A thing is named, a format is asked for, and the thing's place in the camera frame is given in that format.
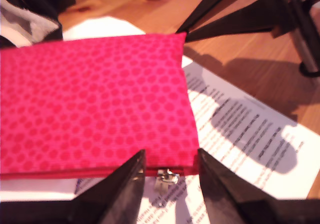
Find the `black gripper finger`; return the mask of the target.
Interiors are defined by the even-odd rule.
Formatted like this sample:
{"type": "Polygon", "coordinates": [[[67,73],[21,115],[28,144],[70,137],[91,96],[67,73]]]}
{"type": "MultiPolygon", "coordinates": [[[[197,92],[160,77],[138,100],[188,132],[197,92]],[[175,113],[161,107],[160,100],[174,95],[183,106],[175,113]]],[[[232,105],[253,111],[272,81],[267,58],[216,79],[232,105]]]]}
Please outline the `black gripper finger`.
{"type": "Polygon", "coordinates": [[[186,42],[247,33],[270,32],[277,38],[288,31],[288,3],[285,0],[257,0],[214,20],[186,35],[186,42]]]}
{"type": "Polygon", "coordinates": [[[280,224],[273,198],[198,150],[199,180],[212,224],[280,224]]]}
{"type": "Polygon", "coordinates": [[[188,18],[178,28],[176,33],[189,32],[189,30],[200,21],[211,9],[222,0],[202,0],[192,11],[188,18]]]}
{"type": "Polygon", "coordinates": [[[146,151],[138,151],[107,178],[73,200],[69,224],[134,224],[146,179],[146,151]]]}

